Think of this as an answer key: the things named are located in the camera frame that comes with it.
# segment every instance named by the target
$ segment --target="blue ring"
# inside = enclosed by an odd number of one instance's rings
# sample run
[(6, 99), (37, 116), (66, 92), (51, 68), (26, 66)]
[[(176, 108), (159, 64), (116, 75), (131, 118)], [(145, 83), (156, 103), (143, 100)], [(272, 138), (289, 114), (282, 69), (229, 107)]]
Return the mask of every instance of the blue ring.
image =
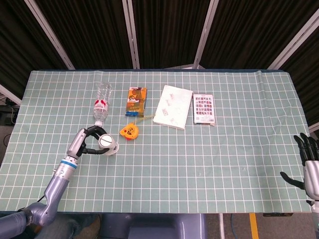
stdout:
[(72, 164), (72, 163), (70, 163), (70, 162), (68, 162), (68, 161), (61, 160), (61, 163), (70, 165), (71, 167), (73, 167), (73, 168), (75, 168), (75, 169), (77, 168), (77, 166), (75, 166), (74, 164)]

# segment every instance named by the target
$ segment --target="tape measure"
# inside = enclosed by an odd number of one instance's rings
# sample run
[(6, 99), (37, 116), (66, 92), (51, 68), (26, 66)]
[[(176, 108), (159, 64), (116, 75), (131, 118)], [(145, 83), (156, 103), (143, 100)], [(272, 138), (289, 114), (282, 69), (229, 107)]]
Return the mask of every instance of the tape measure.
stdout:
[(136, 139), (139, 136), (139, 128), (134, 123), (130, 123), (120, 131), (120, 135), (127, 140)]

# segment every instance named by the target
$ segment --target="green cutting mat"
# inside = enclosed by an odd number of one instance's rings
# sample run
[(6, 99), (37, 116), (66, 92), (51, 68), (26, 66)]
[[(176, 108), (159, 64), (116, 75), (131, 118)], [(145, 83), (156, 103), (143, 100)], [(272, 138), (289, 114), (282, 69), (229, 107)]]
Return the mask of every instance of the green cutting mat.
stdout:
[[(293, 135), (308, 132), (303, 109), (288, 73), (260, 71), (33, 71), (0, 169), (0, 211), (43, 195), (76, 133), (94, 124), (100, 81), (114, 88), (104, 129), (120, 149), (80, 158), (60, 211), (309, 211), (305, 192), (279, 175), (302, 179)], [(146, 115), (153, 115), (164, 85), (213, 94), (216, 126), (193, 124), (191, 106), (185, 131), (149, 119), (139, 124), (136, 140), (119, 136), (134, 120), (124, 116), (129, 87), (147, 87)]]

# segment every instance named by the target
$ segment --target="orange tape measure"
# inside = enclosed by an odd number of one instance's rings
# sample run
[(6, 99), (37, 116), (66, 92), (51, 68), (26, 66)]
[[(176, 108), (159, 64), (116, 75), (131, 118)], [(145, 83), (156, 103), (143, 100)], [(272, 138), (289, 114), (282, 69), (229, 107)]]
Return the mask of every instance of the orange tape measure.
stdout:
[(152, 118), (153, 116), (145, 116), (141, 119), (137, 119), (135, 122), (129, 123), (120, 131), (120, 135), (126, 138), (127, 140), (136, 139), (139, 136), (139, 128), (135, 125), (137, 122), (142, 120)]

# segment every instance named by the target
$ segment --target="cable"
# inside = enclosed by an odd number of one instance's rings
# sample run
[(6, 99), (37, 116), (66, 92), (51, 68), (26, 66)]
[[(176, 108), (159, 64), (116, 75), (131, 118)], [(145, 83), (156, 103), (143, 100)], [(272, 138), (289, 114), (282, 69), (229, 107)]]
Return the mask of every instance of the cable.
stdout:
[(3, 138), (3, 144), (5, 145), (5, 147), (8, 147), (8, 145), (5, 144), (5, 138), (7, 138), (9, 135), (11, 135), (11, 134), (9, 133), (9, 134), (7, 134), (7, 135)]
[(231, 214), (230, 216), (230, 225), (231, 225), (231, 231), (233, 232), (233, 235), (235, 237), (235, 239), (238, 239), (237, 235), (236, 235), (236, 232), (235, 232), (235, 229), (234, 229), (234, 225), (233, 225), (233, 213)]
[(147, 120), (149, 118), (153, 118), (154, 116), (144, 116), (143, 118), (139, 118), (137, 120), (134, 121), (134, 124), (137, 124), (138, 122), (141, 122), (143, 120)]
[(36, 201), (36, 202), (37, 202), (37, 203), (40, 202), (43, 198), (44, 198), (44, 195), (43, 195), (38, 201)]
[(10, 107), (10, 109), (12, 110), (12, 113), (11, 113), (11, 123), (12, 123), (12, 124), (15, 124), (15, 123), (13, 122), (13, 108)]

